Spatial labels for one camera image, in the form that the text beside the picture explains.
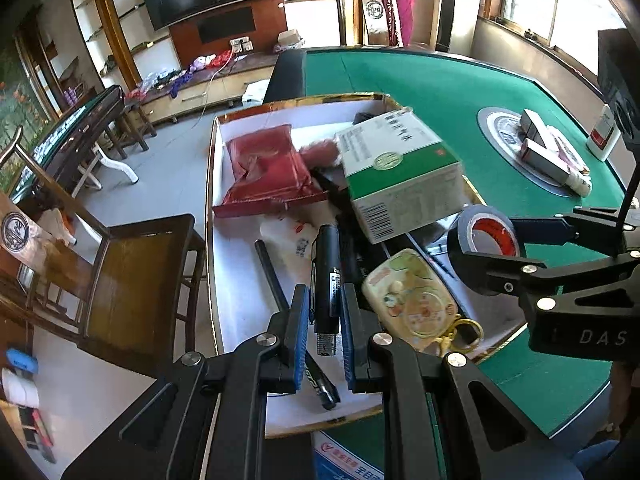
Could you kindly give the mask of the pink plush toy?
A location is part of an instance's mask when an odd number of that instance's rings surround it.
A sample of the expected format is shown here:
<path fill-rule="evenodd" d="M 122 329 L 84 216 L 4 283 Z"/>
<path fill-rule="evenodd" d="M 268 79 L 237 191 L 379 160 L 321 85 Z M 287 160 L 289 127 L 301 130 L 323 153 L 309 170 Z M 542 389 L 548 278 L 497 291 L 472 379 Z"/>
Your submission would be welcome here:
<path fill-rule="evenodd" d="M 334 167 L 340 162 L 340 151 L 334 139 L 308 144 L 298 152 L 309 170 Z"/>

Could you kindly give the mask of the white green medicine box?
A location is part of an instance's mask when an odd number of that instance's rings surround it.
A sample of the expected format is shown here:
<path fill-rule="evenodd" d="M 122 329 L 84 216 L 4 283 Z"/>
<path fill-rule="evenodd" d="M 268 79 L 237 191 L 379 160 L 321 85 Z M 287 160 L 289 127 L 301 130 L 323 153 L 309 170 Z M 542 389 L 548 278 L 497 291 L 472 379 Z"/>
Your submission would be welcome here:
<path fill-rule="evenodd" d="M 352 208 L 378 244 L 462 211 L 463 165 L 409 107 L 335 136 Z"/>

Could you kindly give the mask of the red tape roll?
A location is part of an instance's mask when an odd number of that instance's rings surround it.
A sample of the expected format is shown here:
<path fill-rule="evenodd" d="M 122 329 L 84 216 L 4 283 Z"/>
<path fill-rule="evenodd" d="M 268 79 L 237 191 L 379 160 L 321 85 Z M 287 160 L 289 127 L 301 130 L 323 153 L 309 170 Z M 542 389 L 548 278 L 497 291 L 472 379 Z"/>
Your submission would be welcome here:
<path fill-rule="evenodd" d="M 521 257 L 522 250 L 508 217 L 489 206 L 469 205 L 450 226 L 447 254 L 451 266 L 461 274 L 466 254 Z"/>

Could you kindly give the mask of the white green pill bottle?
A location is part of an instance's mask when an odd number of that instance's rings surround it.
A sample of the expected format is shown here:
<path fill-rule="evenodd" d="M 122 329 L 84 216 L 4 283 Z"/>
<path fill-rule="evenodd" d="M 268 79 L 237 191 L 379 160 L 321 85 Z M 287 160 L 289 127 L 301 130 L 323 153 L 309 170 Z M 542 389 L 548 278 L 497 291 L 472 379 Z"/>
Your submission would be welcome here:
<path fill-rule="evenodd" d="M 565 185 L 582 197 L 587 197 L 592 191 L 592 182 L 590 177 L 586 177 L 580 172 L 574 170 L 572 170 L 567 176 Z"/>

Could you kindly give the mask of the magenta cloth on chair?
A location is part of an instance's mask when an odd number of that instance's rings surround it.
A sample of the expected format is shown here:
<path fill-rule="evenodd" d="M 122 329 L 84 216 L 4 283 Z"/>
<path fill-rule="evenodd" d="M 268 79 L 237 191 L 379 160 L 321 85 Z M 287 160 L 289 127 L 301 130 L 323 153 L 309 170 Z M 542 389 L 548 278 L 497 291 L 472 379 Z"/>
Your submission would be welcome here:
<path fill-rule="evenodd" d="M 413 8 L 416 0 L 383 0 L 387 22 L 388 44 L 407 47 L 413 34 Z"/>

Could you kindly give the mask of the white bottle red cap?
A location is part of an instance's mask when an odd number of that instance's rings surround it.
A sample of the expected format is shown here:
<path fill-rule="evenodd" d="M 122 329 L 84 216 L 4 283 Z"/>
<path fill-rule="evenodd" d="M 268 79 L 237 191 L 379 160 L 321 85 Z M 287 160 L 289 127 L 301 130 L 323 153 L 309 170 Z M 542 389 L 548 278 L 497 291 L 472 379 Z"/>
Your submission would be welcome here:
<path fill-rule="evenodd" d="M 605 162 L 619 138 L 620 129 L 617 127 L 611 107 L 604 104 L 601 114 L 587 138 L 587 148 L 600 162 Z"/>

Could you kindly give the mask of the black piano table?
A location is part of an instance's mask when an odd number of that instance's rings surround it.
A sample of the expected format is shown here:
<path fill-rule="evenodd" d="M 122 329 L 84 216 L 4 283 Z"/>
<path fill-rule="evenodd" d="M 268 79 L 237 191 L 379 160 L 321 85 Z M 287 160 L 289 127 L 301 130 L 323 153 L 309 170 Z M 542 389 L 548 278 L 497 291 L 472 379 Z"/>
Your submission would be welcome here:
<path fill-rule="evenodd" d="M 99 146 L 103 133 L 112 122 L 121 122 L 125 113 L 125 92 L 111 86 L 88 103 L 81 105 L 32 150 L 32 159 L 68 194 L 76 196 L 93 178 L 96 165 L 122 172 L 132 184 L 138 175 L 124 162 L 111 159 Z"/>

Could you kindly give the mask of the green gold storage box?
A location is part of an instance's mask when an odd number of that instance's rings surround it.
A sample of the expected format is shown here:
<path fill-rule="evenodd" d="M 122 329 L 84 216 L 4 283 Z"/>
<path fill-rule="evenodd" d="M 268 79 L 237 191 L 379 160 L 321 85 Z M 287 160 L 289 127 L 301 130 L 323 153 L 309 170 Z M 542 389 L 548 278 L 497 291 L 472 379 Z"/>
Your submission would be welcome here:
<path fill-rule="evenodd" d="M 268 254 L 276 269 L 279 283 L 288 301 L 292 299 L 296 284 L 309 285 L 312 239 L 306 236 L 304 226 L 299 228 L 303 241 L 293 229 L 288 236 L 285 229 L 293 227 L 293 220 L 309 224 L 331 222 L 329 203 L 320 202 L 294 206 L 278 211 L 274 216 L 243 216 L 222 218 L 214 206 L 222 203 L 233 184 L 227 141 L 237 136 L 280 125 L 292 126 L 292 141 L 296 150 L 333 138 L 335 133 L 352 125 L 357 113 L 375 115 L 398 110 L 402 105 L 384 93 L 358 92 L 311 96 L 265 105 L 253 106 L 227 113 L 214 119 L 210 134 L 207 188 L 205 199 L 206 271 L 208 276 L 209 311 L 216 336 L 217 353 L 232 352 L 241 342 L 264 332 L 277 304 L 268 287 L 267 279 L 254 248 L 255 240 L 262 238 L 260 226 L 269 219 L 278 224 L 272 232 L 276 236 L 265 240 Z M 524 314 L 515 298 L 510 296 L 486 297 L 469 290 L 454 276 L 438 269 L 461 310 L 480 322 L 485 338 L 468 356 L 476 364 L 500 352 L 526 329 Z M 341 402 L 327 411 L 321 407 L 318 394 L 305 378 L 299 392 L 292 396 L 270 394 L 267 402 L 267 438 L 291 437 L 314 430 L 329 428 L 381 413 L 379 394 L 352 394 L 348 391 L 342 361 L 342 342 L 338 337 L 336 356 L 316 355 L 316 336 L 308 326 L 308 350 L 321 369 L 337 386 Z"/>

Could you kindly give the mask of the thick black marker pen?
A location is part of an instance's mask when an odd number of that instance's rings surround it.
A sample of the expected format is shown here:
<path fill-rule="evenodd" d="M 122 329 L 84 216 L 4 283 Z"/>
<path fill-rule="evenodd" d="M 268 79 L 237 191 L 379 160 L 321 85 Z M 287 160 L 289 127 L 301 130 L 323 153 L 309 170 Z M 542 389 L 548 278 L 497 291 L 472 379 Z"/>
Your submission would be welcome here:
<path fill-rule="evenodd" d="M 311 321 L 318 356 L 334 356 L 341 319 L 340 233 L 336 226 L 320 226 L 314 240 L 311 266 Z"/>

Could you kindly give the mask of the thin black pen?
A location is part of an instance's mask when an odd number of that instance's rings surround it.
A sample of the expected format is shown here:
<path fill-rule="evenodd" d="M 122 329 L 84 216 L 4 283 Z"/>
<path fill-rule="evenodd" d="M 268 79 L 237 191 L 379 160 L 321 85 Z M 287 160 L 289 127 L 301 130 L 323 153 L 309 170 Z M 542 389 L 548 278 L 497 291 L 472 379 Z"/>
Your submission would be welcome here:
<path fill-rule="evenodd" d="M 276 270 L 274 270 L 266 244 L 262 240 L 255 240 L 254 248 L 278 309 L 280 311 L 287 311 L 290 306 L 280 285 Z"/>

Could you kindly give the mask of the red grey flat box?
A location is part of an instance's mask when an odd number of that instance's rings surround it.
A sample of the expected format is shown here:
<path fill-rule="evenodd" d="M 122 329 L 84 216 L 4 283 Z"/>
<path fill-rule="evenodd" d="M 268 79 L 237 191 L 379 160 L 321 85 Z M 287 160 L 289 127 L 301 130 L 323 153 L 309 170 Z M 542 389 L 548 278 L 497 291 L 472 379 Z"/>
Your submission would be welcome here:
<path fill-rule="evenodd" d="M 563 162 L 557 154 L 529 138 L 526 138 L 522 143 L 520 159 L 526 165 L 535 168 L 559 184 L 565 184 L 567 176 L 572 171 L 572 168 Z"/>

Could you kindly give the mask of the clear zip pouch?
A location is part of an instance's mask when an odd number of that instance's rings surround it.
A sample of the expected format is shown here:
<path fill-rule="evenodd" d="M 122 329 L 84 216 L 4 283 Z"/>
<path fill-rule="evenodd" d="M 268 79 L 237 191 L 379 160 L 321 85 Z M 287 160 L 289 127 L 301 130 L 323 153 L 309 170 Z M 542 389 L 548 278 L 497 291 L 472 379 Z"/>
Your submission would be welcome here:
<path fill-rule="evenodd" d="M 574 168 L 577 172 L 585 177 L 590 176 L 590 169 L 582 159 L 582 156 L 575 150 L 573 144 L 567 140 L 567 137 L 558 129 L 552 125 L 547 126 L 548 133 L 551 134 L 558 147 L 559 158 L 564 160 L 568 166 Z"/>

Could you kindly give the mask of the red foil pouch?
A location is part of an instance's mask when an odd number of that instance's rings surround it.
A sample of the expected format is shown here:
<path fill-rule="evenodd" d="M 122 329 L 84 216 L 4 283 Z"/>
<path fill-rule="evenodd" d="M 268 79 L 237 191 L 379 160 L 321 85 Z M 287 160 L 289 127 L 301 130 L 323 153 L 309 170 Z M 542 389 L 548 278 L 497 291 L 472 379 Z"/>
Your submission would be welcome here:
<path fill-rule="evenodd" d="M 291 131 L 291 125 L 283 124 L 227 142 L 233 183 L 222 202 L 213 206 L 216 216 L 280 214 L 326 199 L 294 148 Z"/>

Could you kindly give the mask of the wooden chair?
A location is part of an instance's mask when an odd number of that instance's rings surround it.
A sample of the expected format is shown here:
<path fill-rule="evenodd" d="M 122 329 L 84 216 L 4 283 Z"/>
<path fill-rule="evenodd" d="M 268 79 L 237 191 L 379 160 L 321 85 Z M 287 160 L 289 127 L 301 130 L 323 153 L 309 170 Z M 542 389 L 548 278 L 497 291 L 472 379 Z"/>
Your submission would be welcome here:
<path fill-rule="evenodd" d="M 1 247 L 34 276 L 27 292 L 2 286 L 2 311 L 148 377 L 174 359 L 177 326 L 194 351 L 205 242 L 192 214 L 104 226 L 44 172 L 22 137 L 17 129 L 1 159 L 18 156 L 64 210 L 99 233 L 100 244 L 87 261 L 3 196 Z"/>

